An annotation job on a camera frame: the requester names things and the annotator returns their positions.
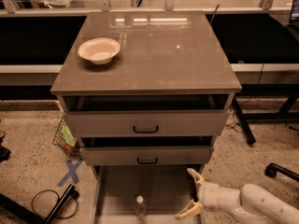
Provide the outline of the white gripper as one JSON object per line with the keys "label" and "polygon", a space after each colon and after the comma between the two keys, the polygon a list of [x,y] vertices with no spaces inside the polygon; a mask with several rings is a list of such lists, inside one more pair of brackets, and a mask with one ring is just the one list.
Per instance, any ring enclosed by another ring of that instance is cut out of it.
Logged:
{"label": "white gripper", "polygon": [[198,201],[191,200],[181,211],[175,214],[175,219],[183,220],[199,215],[204,209],[211,212],[232,213],[241,206],[240,191],[225,188],[219,184],[205,182],[205,179],[193,168],[187,173],[193,178],[198,194]]}

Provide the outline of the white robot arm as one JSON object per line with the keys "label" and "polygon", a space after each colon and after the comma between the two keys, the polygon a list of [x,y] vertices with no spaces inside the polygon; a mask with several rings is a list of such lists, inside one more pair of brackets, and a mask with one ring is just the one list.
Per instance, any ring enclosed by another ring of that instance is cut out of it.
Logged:
{"label": "white robot arm", "polygon": [[187,173],[193,178],[197,202],[190,202],[175,218],[183,220],[198,216],[203,210],[224,212],[240,224],[299,224],[299,210],[283,202],[278,197],[254,184],[246,184],[241,189],[222,187],[205,181],[193,168]]}

